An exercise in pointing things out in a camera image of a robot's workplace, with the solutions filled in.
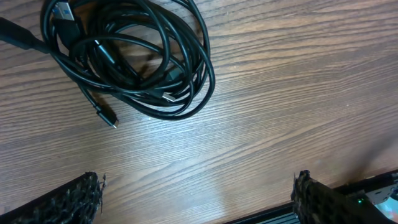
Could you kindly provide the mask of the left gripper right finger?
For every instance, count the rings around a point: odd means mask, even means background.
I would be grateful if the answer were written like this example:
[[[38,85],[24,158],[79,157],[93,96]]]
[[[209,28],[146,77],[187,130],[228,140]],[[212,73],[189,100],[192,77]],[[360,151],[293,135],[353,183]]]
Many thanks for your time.
[[[309,170],[294,178],[293,212],[306,224],[388,224],[367,196],[343,195],[310,177]]]

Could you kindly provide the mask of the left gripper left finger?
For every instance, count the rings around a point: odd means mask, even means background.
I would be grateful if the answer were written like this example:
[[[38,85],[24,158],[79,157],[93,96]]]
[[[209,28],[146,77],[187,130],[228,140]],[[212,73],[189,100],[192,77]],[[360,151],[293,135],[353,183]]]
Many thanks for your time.
[[[106,177],[86,172],[1,215],[2,224],[92,224],[103,206]]]

